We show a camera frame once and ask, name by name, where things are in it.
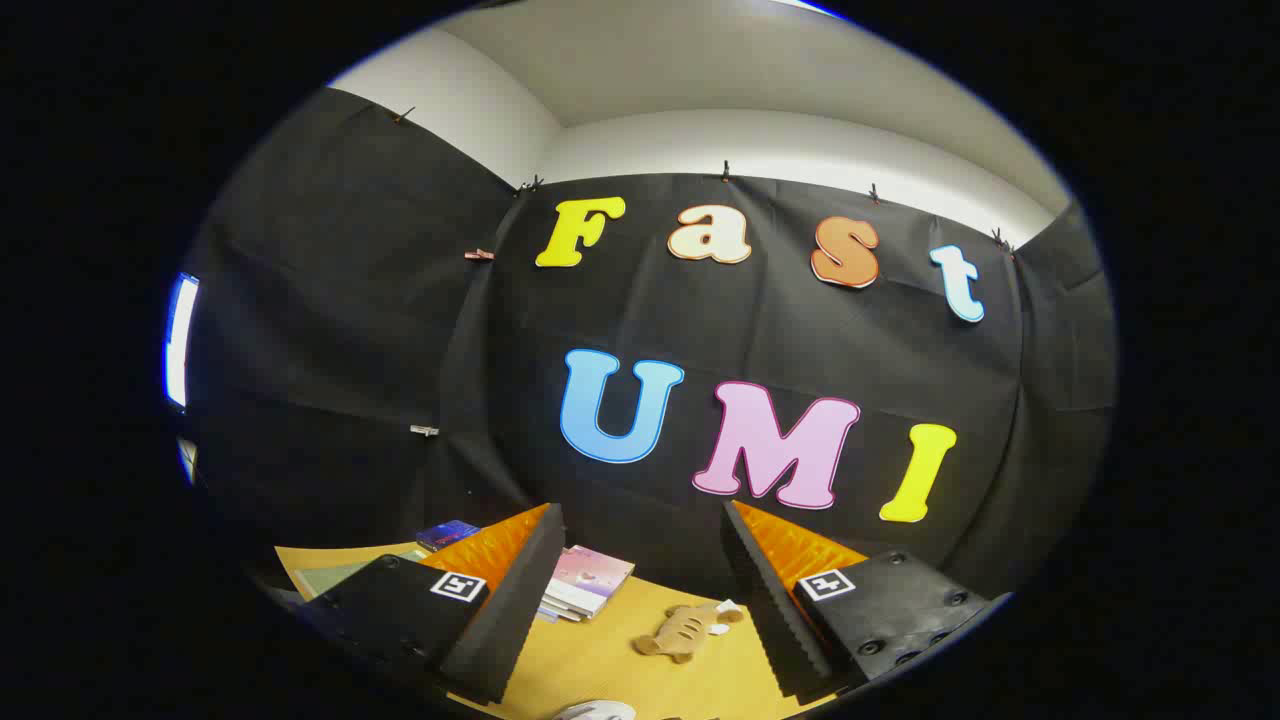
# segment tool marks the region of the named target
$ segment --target light panel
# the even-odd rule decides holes
[[[169,337],[164,346],[165,389],[169,400],[187,406],[187,337],[191,315],[196,310],[196,292],[200,281],[187,273],[178,274],[174,300],[169,310]]]

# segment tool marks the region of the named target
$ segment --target orange foam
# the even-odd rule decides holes
[[[806,530],[795,523],[742,505],[736,500],[732,502],[764,556],[769,559],[769,565],[782,580],[782,585],[787,588],[791,602],[800,607],[801,612],[804,609],[796,601],[792,589],[800,578],[847,568],[867,560],[865,555],[832,542],[813,530]]]
[[[433,552],[420,562],[438,570],[484,578],[489,587],[489,597],[493,597],[493,592],[507,577],[507,570],[516,561],[516,556],[525,547],[525,542],[529,541],[529,536],[532,534],[548,507],[550,503],[544,502],[532,510],[512,515],[471,537]]]

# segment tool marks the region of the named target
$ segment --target light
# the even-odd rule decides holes
[[[164,346],[165,389],[169,400],[187,406],[187,336],[191,314],[196,309],[196,291],[200,281],[187,273],[178,274],[174,297],[169,307],[169,336]]]
[[[772,0],[772,1],[777,3],[780,5],[791,5],[792,8],[804,8],[805,10],[813,10],[814,13],[822,13],[823,15],[827,15],[828,18],[841,19],[838,15],[833,15],[833,14],[828,13],[827,10],[823,10],[822,8],[815,8],[815,6],[813,6],[813,5],[808,4],[808,3],[800,3],[800,0]]]

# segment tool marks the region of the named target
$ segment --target book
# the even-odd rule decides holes
[[[576,544],[561,552],[543,600],[591,619],[632,570],[634,562]]]
[[[539,605],[538,606],[538,611],[541,612],[541,614],[544,614],[544,615],[550,615],[553,618],[563,618],[566,620],[572,620],[575,623],[581,623],[582,621],[582,615],[580,615],[577,612],[573,612],[572,610],[567,610],[567,609],[563,609],[563,607],[557,607],[557,606],[553,606],[553,605],[548,605],[547,602],[543,602],[541,605]]]
[[[471,537],[480,532],[480,528],[475,525],[468,525],[462,520],[449,520],[448,523],[440,523],[434,528],[428,528],[421,533],[417,533],[417,544],[430,550],[431,552],[438,552],[462,538]]]

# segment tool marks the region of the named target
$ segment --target green notebook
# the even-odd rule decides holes
[[[408,552],[402,552],[399,555],[404,560],[412,560],[417,562],[426,557],[426,553],[421,550],[411,550]],[[311,593],[311,597],[319,597],[320,594],[328,592],[330,588],[338,583],[346,580],[347,578],[356,574],[365,565],[369,565],[371,560],[365,562],[355,562],[352,565],[339,565],[337,568],[315,568],[312,570],[294,570],[293,577],[298,580],[298,584]]]

